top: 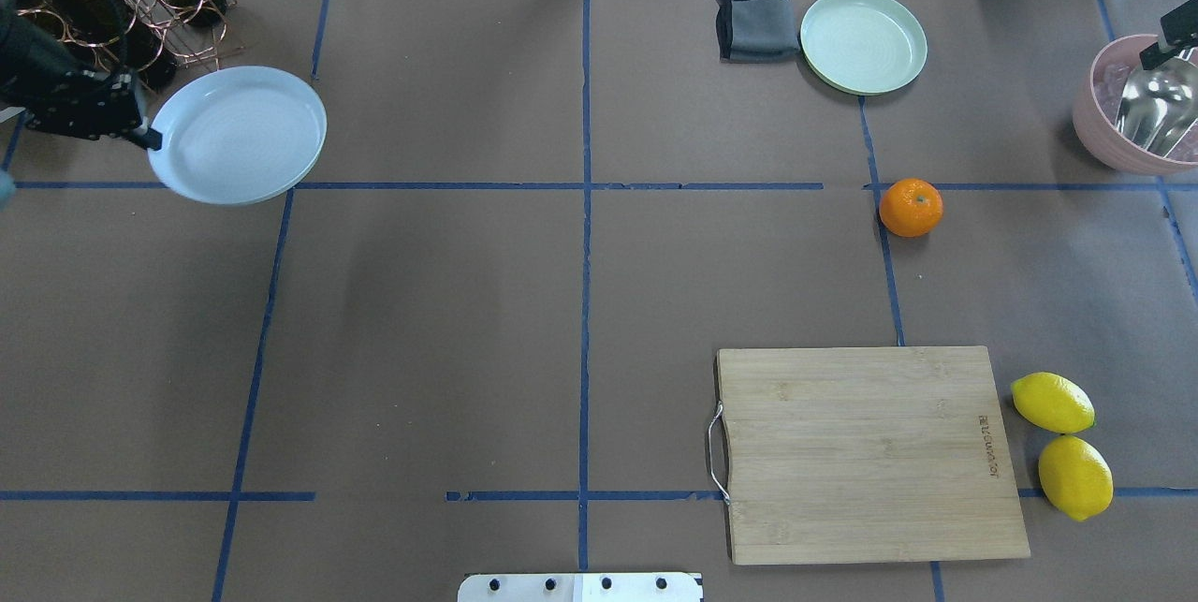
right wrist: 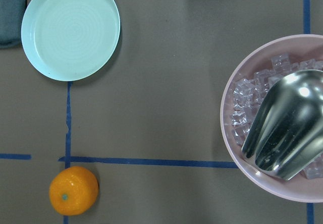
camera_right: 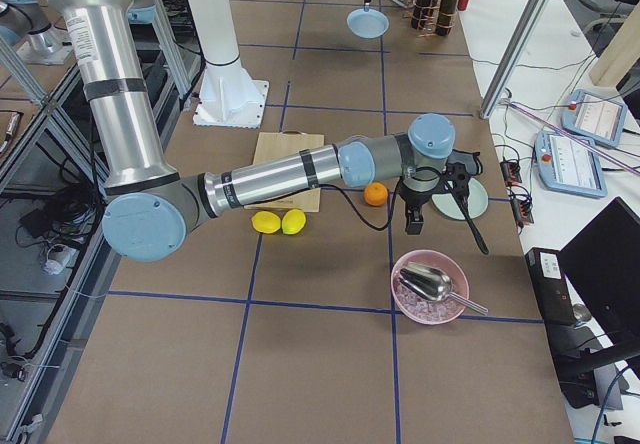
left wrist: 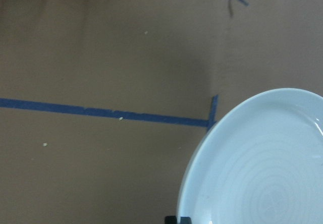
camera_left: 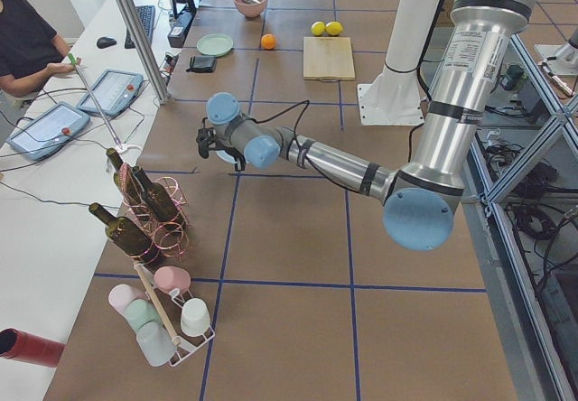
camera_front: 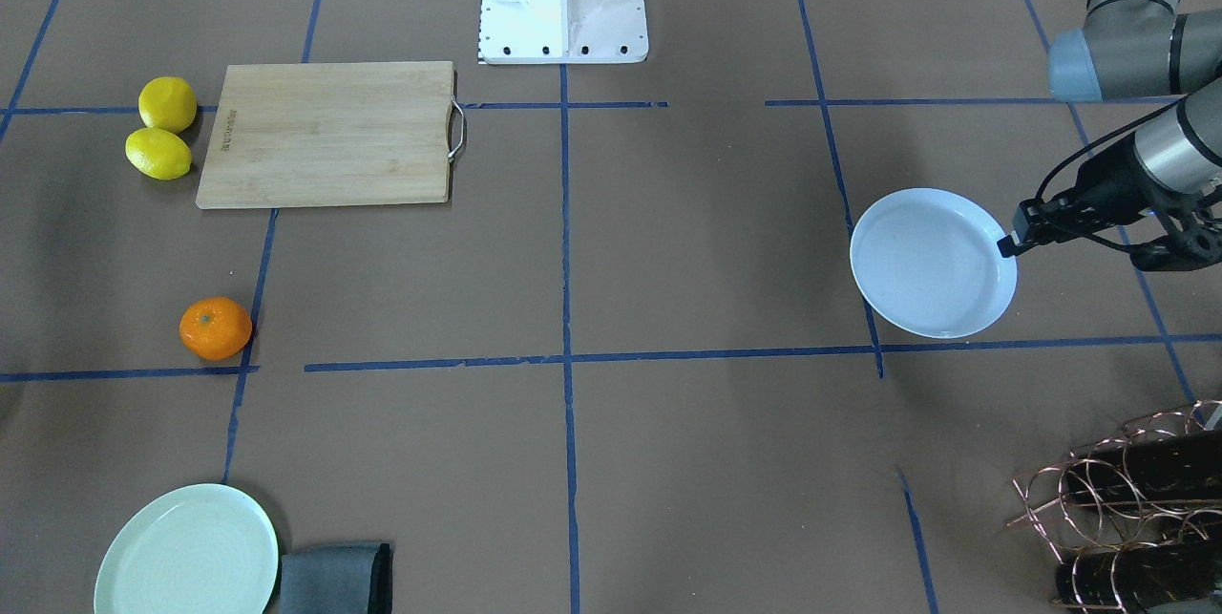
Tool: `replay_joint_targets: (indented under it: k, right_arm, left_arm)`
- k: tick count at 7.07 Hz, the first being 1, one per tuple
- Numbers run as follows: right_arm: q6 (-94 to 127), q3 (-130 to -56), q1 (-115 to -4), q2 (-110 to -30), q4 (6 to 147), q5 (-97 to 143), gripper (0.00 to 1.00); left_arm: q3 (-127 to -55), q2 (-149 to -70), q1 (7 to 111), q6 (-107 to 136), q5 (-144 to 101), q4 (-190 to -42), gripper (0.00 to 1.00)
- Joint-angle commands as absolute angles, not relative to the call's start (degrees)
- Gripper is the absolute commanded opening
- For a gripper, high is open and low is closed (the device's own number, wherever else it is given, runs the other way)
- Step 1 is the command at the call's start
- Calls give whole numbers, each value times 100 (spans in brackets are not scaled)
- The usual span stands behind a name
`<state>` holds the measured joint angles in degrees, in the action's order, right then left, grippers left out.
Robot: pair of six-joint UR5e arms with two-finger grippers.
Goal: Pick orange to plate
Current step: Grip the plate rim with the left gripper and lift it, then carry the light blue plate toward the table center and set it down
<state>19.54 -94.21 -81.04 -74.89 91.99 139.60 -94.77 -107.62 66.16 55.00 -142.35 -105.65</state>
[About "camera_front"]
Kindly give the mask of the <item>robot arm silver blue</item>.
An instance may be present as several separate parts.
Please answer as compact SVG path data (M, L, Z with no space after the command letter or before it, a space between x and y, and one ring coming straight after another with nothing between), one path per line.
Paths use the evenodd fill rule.
M1220 12L1183 12L1180 1L1088 0L1081 27L1056 35L1055 99L1172 102L1070 157L1070 188L1048 196L1040 183L1000 239L1001 256L1084 239L1147 273L1218 265Z

